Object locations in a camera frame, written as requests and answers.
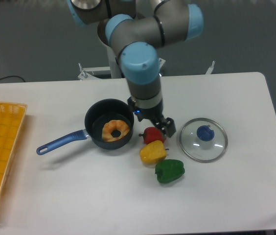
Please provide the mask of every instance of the toy vegetable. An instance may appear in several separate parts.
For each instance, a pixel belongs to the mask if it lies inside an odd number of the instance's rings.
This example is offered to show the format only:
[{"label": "toy vegetable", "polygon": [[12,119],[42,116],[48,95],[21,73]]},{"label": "toy vegetable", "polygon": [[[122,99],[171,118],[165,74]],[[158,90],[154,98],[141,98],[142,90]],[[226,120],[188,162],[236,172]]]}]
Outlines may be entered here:
[{"label": "toy vegetable", "polygon": [[179,160],[166,159],[156,165],[157,180],[161,184],[177,180],[184,173],[184,164]]}]

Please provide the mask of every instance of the glass lid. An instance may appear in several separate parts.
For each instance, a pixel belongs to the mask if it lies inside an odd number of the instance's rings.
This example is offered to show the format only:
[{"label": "glass lid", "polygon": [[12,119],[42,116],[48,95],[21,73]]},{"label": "glass lid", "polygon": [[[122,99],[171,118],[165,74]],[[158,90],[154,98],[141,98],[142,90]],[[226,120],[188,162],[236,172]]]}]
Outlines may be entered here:
[{"label": "glass lid", "polygon": [[179,143],[183,152],[191,159],[210,163],[225,153],[228,138],[219,124],[201,117],[190,120],[183,126]]}]

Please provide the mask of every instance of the donut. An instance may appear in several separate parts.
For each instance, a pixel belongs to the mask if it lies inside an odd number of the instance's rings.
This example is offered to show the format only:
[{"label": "donut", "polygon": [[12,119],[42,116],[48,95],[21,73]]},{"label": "donut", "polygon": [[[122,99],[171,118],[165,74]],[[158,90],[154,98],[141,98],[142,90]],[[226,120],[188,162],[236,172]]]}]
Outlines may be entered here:
[{"label": "donut", "polygon": [[[112,132],[118,130],[119,137],[113,137]],[[123,138],[129,132],[129,126],[122,120],[111,120],[102,129],[102,139],[105,142],[112,142]]]}]

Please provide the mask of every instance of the frying pan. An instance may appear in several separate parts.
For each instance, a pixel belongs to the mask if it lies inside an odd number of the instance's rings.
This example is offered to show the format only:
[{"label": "frying pan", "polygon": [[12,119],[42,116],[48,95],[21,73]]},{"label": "frying pan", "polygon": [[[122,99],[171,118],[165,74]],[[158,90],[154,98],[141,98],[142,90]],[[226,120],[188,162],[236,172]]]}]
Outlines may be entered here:
[{"label": "frying pan", "polygon": [[[105,142],[102,140],[102,129],[111,120],[123,120],[129,126],[130,131],[121,139]],[[85,129],[72,132],[50,143],[37,148],[37,154],[43,155],[73,141],[86,140],[91,137],[92,141],[103,149],[118,149],[127,144],[133,135],[134,115],[123,101],[118,99],[104,99],[92,105],[85,116]],[[113,131],[112,136],[118,137],[118,131]]]}]

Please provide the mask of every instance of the blue pan handle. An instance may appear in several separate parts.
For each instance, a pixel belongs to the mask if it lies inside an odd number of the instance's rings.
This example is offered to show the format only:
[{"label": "blue pan handle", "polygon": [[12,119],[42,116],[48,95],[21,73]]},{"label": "blue pan handle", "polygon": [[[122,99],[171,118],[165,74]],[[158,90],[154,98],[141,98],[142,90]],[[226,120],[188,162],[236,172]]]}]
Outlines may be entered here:
[{"label": "blue pan handle", "polygon": [[38,155],[43,155],[67,143],[70,143],[73,141],[86,140],[88,137],[89,137],[89,134],[87,133],[86,130],[75,131],[66,136],[60,137],[57,140],[54,140],[50,143],[40,146],[39,148],[37,148],[36,152]]}]

